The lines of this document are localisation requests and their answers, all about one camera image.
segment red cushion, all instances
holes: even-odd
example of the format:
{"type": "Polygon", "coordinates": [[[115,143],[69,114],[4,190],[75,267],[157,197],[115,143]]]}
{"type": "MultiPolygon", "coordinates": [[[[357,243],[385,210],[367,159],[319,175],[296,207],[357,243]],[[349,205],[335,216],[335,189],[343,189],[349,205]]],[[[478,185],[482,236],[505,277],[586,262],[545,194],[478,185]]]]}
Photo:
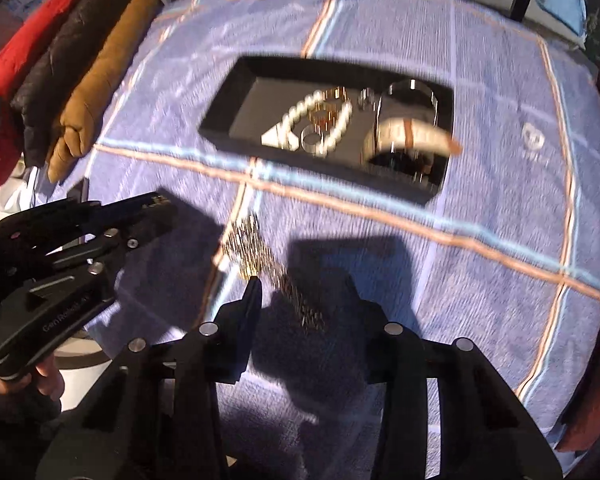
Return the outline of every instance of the red cushion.
{"type": "Polygon", "coordinates": [[[9,102],[78,1],[46,0],[0,51],[0,97],[5,101],[0,126],[0,186],[22,153],[22,133],[14,125],[9,102]]]}

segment white bracelet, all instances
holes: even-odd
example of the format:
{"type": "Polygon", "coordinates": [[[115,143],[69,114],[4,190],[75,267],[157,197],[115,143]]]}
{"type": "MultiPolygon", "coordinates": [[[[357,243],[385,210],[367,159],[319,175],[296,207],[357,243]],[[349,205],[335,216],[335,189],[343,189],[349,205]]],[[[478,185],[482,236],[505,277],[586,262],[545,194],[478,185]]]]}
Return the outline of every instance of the white bracelet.
{"type": "Polygon", "coordinates": [[[314,109],[316,104],[323,101],[324,92],[322,90],[316,90],[303,100],[298,101],[282,116],[282,120],[278,124],[272,126],[260,137],[263,145],[282,148],[291,152],[297,150],[300,147],[300,140],[291,130],[309,110],[314,109]]]}
{"type": "Polygon", "coordinates": [[[292,131],[303,116],[307,115],[310,110],[314,110],[319,103],[325,100],[326,92],[316,90],[313,94],[309,94],[303,100],[298,101],[282,116],[282,120],[278,124],[261,136],[260,140],[263,145],[294,152],[302,143],[302,148],[312,155],[326,156],[328,152],[332,152],[349,125],[353,113],[351,101],[344,101],[340,107],[336,123],[331,127],[327,136],[323,136],[319,144],[312,144],[310,149],[306,149],[304,142],[302,142],[304,139],[298,139],[298,136],[292,131]]]}

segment gold ring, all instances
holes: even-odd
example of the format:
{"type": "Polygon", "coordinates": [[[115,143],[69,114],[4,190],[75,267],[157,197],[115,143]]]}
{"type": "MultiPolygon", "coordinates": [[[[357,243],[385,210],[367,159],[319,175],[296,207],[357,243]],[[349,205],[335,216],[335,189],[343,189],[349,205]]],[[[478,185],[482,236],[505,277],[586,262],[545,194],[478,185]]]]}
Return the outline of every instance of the gold ring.
{"type": "Polygon", "coordinates": [[[300,133],[300,145],[302,149],[311,155],[324,155],[324,134],[320,130],[316,130],[314,126],[306,126],[300,133]],[[317,136],[315,142],[307,142],[309,136],[317,136]]]}
{"type": "Polygon", "coordinates": [[[347,91],[344,86],[336,86],[336,88],[329,88],[324,91],[324,99],[342,99],[343,101],[347,99],[347,91]]]}
{"type": "Polygon", "coordinates": [[[338,119],[338,107],[325,102],[317,103],[313,110],[309,110],[307,118],[314,126],[326,130],[329,126],[333,126],[338,119]]]}

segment blanket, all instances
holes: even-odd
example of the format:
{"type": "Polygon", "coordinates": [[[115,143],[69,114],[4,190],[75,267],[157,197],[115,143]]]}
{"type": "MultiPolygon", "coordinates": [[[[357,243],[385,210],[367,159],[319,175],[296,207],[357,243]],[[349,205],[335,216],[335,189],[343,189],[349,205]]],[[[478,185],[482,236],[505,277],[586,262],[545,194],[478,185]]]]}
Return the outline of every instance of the blanket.
{"type": "MultiPolygon", "coordinates": [[[[355,295],[421,336],[471,338],[547,433],[600,326],[600,97],[589,72],[534,32],[463,0],[181,0],[158,15],[91,153],[105,203],[161,189],[179,227],[128,256],[118,302],[88,326],[110,354],[178,338],[245,281],[220,249],[256,214],[276,260],[319,305],[305,333],[264,279],[247,371],[218,399],[226,452],[286,478],[367,479],[382,410],[347,305],[355,295]],[[346,60],[454,91],[451,159],[426,206],[320,174],[219,151],[198,125],[238,57],[346,60]]],[[[440,458],[430,385],[429,464],[440,458]]]]}

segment black tray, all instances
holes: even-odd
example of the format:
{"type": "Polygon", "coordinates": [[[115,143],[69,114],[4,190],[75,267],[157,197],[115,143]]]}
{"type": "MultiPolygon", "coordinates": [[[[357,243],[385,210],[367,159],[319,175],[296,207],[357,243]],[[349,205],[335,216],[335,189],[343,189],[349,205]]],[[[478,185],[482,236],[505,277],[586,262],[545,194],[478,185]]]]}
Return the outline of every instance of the black tray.
{"type": "MultiPolygon", "coordinates": [[[[424,182],[361,160],[363,139],[373,127],[375,112],[370,108],[363,112],[358,109],[360,90],[372,88],[379,94],[392,83],[410,77],[344,62],[297,57],[241,57],[218,90],[199,131],[226,152],[281,162],[424,204],[442,188],[448,163],[446,157],[434,157],[429,179],[424,182]],[[317,89],[335,86],[347,89],[354,111],[342,140],[326,158],[312,156],[302,148],[290,152],[261,144],[261,135],[278,123],[291,106],[317,89]]],[[[453,91],[430,81],[419,81],[429,86],[438,99],[438,126],[453,134],[453,91]]],[[[381,121],[407,117],[432,122],[433,116],[431,102],[422,92],[402,92],[400,100],[394,96],[382,99],[381,121]]],[[[299,136],[308,124],[307,118],[303,118],[294,127],[294,133],[299,136]]]]}

